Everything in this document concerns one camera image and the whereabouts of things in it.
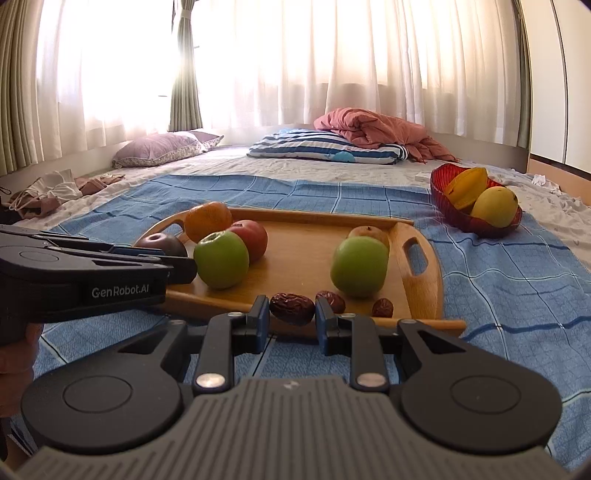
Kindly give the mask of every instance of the striped pillow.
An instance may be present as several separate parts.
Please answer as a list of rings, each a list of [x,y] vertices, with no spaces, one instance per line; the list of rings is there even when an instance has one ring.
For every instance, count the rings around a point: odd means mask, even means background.
[[[248,155],[391,165],[408,158],[408,151],[395,144],[375,149],[359,148],[330,131],[295,129],[266,136],[250,148]]]

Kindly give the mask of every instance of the blue blanket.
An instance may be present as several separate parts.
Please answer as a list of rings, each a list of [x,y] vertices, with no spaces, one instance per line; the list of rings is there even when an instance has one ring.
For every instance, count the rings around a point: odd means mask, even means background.
[[[531,368],[560,390],[563,415],[547,450],[571,469],[591,447],[591,275],[552,233],[525,213],[502,240],[479,239],[441,222],[428,190],[280,181],[253,176],[164,176],[57,228],[130,244],[150,226],[192,206],[234,206],[402,216],[433,244],[444,282],[444,314],[464,318],[464,339]],[[64,362],[151,328],[165,317],[141,311],[47,326],[35,366]],[[397,375],[388,359],[391,379]],[[348,359],[325,358],[312,344],[271,338],[262,355],[238,358],[237,374],[348,375]]]

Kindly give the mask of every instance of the metal screw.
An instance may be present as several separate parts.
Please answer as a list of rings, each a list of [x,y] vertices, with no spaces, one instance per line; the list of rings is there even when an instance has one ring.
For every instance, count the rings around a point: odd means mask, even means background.
[[[362,387],[381,387],[386,383],[386,378],[382,374],[370,372],[358,376],[357,383]]]
[[[195,383],[201,388],[217,388],[226,383],[226,379],[220,374],[201,374]]]

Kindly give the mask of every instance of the dried date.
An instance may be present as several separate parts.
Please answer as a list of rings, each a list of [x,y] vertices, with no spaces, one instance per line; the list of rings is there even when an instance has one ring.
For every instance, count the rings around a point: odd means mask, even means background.
[[[394,305],[388,299],[378,299],[371,307],[372,317],[387,317],[392,318],[394,314]]]
[[[312,321],[315,306],[314,302],[303,295],[278,293],[271,297],[269,309],[283,322],[303,326]]]
[[[322,290],[316,294],[316,300],[318,300],[319,297],[326,298],[326,301],[328,301],[330,308],[336,314],[340,314],[345,311],[345,301],[343,300],[343,297],[334,293],[333,291]]]

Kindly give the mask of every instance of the glass fruit bowl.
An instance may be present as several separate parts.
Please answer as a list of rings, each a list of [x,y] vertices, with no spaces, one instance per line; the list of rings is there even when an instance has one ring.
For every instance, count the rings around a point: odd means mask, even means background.
[[[431,195],[433,197],[433,203],[443,214],[443,217],[445,220],[447,220],[447,223],[459,228],[463,232],[475,233],[478,236],[485,238],[501,238],[515,230],[518,227],[523,214],[523,211],[519,206],[517,207],[517,213],[515,214],[511,224],[504,228],[498,228],[496,226],[492,226],[490,223],[480,218],[474,218],[467,213],[457,210],[452,205],[443,191],[447,187],[447,184],[464,170],[468,169],[451,163],[446,163],[431,172]],[[500,183],[488,179],[486,188],[502,186],[503,185]]]

